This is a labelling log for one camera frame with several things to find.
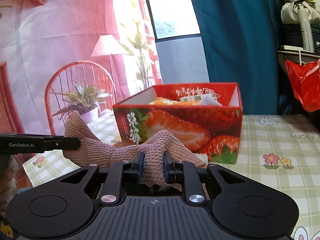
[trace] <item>chair backrest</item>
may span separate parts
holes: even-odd
[[[112,109],[115,104],[115,85],[108,71],[102,66],[91,61],[76,61],[65,65],[52,76],[44,92],[44,102],[51,135],[56,135],[55,127],[64,126],[66,119],[70,115],[67,114],[62,117],[59,114],[52,117],[54,113],[68,105],[63,100],[62,95],[55,93],[75,92],[74,82],[80,85],[94,85],[113,95],[105,98],[104,102],[100,104],[101,111]]]
[[[0,132],[24,133],[11,92],[6,62],[0,62]]]

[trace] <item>blue curtain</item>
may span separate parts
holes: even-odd
[[[244,114],[288,114],[290,84],[279,72],[283,0],[191,0],[210,82],[237,82]]]

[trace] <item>tablecloth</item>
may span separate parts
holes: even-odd
[[[112,113],[88,125],[103,142],[119,140]],[[41,157],[39,167],[34,162]],[[222,165],[291,196],[300,210],[296,229],[302,227],[309,239],[320,231],[320,133],[305,116],[244,116],[236,165]],[[78,166],[52,151],[36,155],[24,168],[38,186]]]

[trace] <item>lamp shade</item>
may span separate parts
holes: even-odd
[[[120,45],[112,35],[101,35],[93,49],[92,57],[129,53]]]

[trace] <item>floor lamp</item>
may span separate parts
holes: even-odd
[[[91,54],[91,57],[108,56],[113,82],[115,82],[115,77],[113,75],[113,60],[111,55],[117,54],[128,55],[129,53],[112,35],[101,35]],[[114,93],[115,101],[117,102],[116,91]]]

